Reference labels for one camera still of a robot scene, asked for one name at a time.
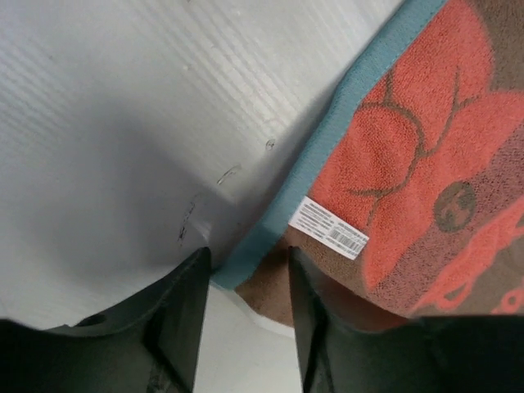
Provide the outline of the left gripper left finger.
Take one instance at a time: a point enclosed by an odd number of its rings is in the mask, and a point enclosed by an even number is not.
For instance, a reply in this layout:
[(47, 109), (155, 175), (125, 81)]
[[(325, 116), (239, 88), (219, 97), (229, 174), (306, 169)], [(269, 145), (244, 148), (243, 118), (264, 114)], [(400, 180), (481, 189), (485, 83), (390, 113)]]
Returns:
[(211, 275), (207, 248), (74, 326), (1, 321), (3, 392), (191, 392)]

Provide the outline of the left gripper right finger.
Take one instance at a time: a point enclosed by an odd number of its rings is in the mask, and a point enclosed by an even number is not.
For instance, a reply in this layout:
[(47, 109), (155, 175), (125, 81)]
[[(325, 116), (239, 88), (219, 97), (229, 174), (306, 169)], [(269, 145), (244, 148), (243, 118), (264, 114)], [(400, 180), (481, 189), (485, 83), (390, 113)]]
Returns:
[(305, 392), (520, 392), (519, 315), (403, 318), (289, 250), (291, 307)]

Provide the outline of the brown orange towel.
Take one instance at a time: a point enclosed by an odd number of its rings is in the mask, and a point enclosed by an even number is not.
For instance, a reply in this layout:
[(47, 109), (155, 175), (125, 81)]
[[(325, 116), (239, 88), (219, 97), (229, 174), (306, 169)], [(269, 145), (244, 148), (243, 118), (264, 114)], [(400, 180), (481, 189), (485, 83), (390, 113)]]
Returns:
[(522, 313), (522, 2), (396, 12), (214, 280), (291, 324), (292, 247), (402, 317)]

